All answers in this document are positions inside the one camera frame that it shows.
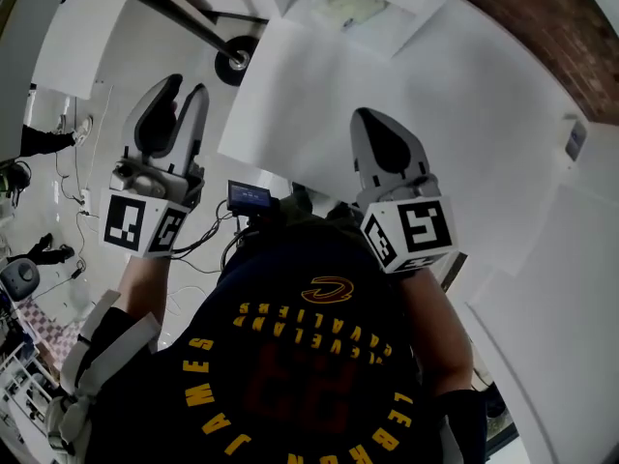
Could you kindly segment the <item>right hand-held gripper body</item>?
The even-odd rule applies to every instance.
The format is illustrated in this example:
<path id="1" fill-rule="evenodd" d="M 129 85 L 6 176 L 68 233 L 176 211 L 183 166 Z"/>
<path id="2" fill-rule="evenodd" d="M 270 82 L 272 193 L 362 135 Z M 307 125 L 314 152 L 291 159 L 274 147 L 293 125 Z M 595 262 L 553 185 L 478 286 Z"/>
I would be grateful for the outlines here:
<path id="1" fill-rule="evenodd" d="M 360 231 L 387 275 L 413 274 L 457 249 L 450 198 L 432 175 L 364 190 Z"/>

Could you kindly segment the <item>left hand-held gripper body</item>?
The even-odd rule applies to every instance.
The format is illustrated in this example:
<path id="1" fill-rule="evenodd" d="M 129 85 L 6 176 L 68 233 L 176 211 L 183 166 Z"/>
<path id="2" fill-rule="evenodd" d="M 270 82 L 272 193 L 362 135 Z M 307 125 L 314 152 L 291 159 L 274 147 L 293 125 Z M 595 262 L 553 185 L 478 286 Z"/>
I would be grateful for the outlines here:
<path id="1" fill-rule="evenodd" d="M 179 176 L 120 159 L 101 192 L 100 244 L 138 257 L 169 257 L 203 187 L 204 168 L 193 161 Z"/>

